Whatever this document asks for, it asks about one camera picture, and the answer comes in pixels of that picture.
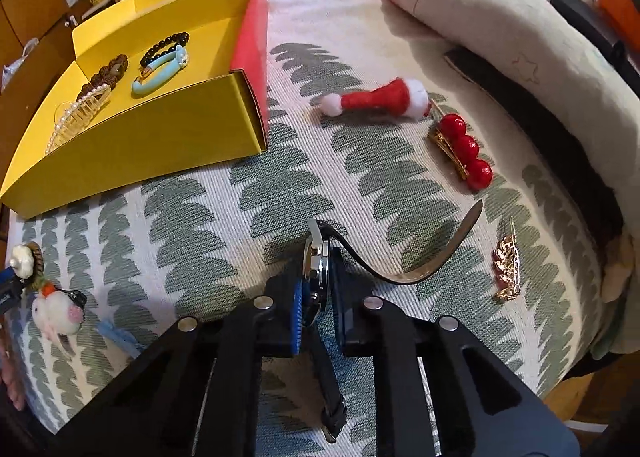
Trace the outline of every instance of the blue hair clip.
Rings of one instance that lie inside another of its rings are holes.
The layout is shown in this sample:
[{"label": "blue hair clip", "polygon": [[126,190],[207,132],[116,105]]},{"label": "blue hair clip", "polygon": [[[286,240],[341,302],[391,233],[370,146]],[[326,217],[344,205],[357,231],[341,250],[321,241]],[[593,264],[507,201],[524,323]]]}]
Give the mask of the blue hair clip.
[{"label": "blue hair clip", "polygon": [[[145,81],[153,71],[165,63],[168,63],[169,65],[156,73],[153,79],[143,83],[143,81]],[[138,76],[131,84],[131,91],[136,96],[145,96],[155,91],[160,85],[168,82],[179,70],[187,67],[188,63],[189,55],[187,54],[187,50],[184,49],[183,46],[175,46],[175,51],[165,54],[157,60],[153,60],[153,62],[142,69],[140,76]]]}]

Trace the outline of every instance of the yellow box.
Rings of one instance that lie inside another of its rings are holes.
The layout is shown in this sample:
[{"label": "yellow box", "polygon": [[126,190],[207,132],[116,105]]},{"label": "yellow box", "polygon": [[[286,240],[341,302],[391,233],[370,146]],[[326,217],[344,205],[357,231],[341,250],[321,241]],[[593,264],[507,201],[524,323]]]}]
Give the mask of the yellow box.
[{"label": "yellow box", "polygon": [[[266,148],[266,0],[123,0],[74,30],[76,61],[36,111],[0,200],[24,218],[112,188]],[[189,64],[145,97],[140,59],[190,34]],[[111,58],[129,68],[89,126],[49,155],[63,105]]]}]

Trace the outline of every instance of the silver screw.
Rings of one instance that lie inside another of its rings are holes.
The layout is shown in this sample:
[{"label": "silver screw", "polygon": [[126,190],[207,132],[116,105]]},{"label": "silver screw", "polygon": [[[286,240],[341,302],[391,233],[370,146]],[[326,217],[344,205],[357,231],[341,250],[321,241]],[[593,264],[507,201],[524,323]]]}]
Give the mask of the silver screw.
[{"label": "silver screw", "polygon": [[178,329],[182,332],[191,332],[198,326],[198,320],[191,316],[180,318],[178,321]]},{"label": "silver screw", "polygon": [[363,301],[364,307],[372,311],[382,309],[383,302],[377,296],[367,296]]},{"label": "silver screw", "polygon": [[445,331],[455,331],[459,325],[458,320],[452,316],[443,316],[438,323]]},{"label": "silver screw", "polygon": [[255,309],[269,309],[273,305],[271,296],[259,296],[254,299]]}]

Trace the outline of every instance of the white pom-pom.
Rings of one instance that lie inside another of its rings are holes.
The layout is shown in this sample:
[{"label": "white pom-pom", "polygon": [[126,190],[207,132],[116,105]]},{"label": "white pom-pom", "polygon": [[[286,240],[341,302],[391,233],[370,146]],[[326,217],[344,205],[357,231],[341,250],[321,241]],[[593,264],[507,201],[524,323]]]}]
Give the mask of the white pom-pom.
[{"label": "white pom-pom", "polygon": [[409,106],[402,116],[420,120],[424,117],[424,113],[429,106],[429,93],[418,80],[402,78],[402,81],[409,89]]},{"label": "white pom-pom", "polygon": [[342,114],[342,97],[339,94],[327,94],[320,100],[320,110],[325,116],[340,116]]}]

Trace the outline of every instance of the bed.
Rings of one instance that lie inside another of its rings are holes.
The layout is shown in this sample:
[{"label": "bed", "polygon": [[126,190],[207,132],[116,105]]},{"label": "bed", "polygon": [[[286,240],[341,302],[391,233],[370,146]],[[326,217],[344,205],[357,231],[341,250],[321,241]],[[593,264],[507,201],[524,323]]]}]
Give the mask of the bed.
[{"label": "bed", "polygon": [[[343,227],[377,267],[406,271],[442,247],[482,199],[472,234],[433,278],[415,287],[381,284],[378,293],[416,317],[455,315],[540,396],[594,341],[604,311],[601,246],[525,132],[447,64],[452,43],[390,0],[269,1],[267,152],[92,196],[28,221],[12,215],[9,245],[36,241],[47,277],[88,297],[70,360],[36,329],[28,299],[8,318],[28,404],[52,432],[129,361],[98,334],[98,321],[149,345],[182,315],[219,317],[282,270],[310,216]],[[431,118],[327,118],[316,108],[324,94],[371,89],[397,76],[420,79],[444,111],[466,119],[493,166],[489,188],[474,194],[458,179],[426,139]],[[492,251],[510,218],[525,287],[500,304]],[[375,453],[372,363],[338,354],[327,315],[320,327],[348,423],[336,444],[326,442],[305,355],[265,361],[257,455]]]}]

